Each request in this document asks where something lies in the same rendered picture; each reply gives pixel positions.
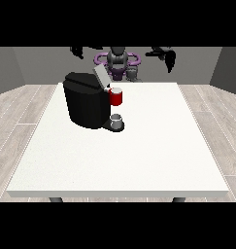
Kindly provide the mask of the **black coffee machine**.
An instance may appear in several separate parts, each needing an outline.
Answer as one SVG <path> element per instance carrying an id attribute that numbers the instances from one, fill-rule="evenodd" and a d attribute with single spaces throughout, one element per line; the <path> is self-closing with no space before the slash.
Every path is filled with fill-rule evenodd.
<path id="1" fill-rule="evenodd" d="M 124 130 L 111 128 L 110 86 L 103 89 L 94 74 L 71 72 L 65 76 L 63 88 L 70 119 L 85 128 L 106 128 L 112 132 Z"/>

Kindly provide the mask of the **red pod holder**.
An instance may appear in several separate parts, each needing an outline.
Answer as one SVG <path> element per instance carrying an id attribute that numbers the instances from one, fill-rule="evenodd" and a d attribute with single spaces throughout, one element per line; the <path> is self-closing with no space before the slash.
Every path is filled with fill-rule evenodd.
<path id="1" fill-rule="evenodd" d="M 122 89 L 111 88 L 109 90 L 110 104 L 113 106 L 119 106 L 122 103 Z"/>

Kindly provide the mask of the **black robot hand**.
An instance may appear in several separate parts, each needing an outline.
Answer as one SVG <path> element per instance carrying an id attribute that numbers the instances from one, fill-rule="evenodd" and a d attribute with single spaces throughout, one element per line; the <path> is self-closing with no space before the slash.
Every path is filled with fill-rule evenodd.
<path id="1" fill-rule="evenodd" d="M 168 72 L 171 72 L 175 66 L 176 53 L 170 47 L 152 47 L 152 51 L 147 52 L 146 56 L 157 57 L 164 61 Z"/>
<path id="2" fill-rule="evenodd" d="M 83 59 L 83 58 L 84 58 L 84 56 L 83 56 L 83 48 L 82 48 L 82 47 L 71 47 L 71 48 L 70 48 L 70 52 L 71 52 L 74 56 L 76 56 L 76 57 L 78 57 L 78 58 L 80 58 L 80 59 Z"/>

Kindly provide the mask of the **small grey coffee pod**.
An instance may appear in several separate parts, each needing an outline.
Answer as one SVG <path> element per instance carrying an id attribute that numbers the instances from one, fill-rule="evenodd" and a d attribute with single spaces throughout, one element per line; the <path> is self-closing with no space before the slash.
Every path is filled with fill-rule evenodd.
<path id="1" fill-rule="evenodd" d="M 137 66 L 129 66 L 126 69 L 126 79 L 131 82 L 135 82 L 137 80 L 138 67 Z"/>

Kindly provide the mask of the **pale grey machine lid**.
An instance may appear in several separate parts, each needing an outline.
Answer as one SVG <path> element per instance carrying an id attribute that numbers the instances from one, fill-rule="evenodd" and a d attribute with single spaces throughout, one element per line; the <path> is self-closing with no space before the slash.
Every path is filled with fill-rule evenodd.
<path id="1" fill-rule="evenodd" d="M 105 89 L 110 83 L 111 78 L 109 77 L 105 67 L 103 64 L 99 64 L 93 68 L 93 72 L 95 76 L 97 77 L 101 87 Z"/>

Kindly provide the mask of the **small grey cup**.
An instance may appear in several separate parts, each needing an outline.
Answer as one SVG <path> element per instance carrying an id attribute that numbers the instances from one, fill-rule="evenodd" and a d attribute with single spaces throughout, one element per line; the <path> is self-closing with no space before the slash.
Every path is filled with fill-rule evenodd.
<path id="1" fill-rule="evenodd" d="M 111 128 L 119 129 L 122 126 L 122 117 L 120 114 L 113 114 L 110 116 Z"/>

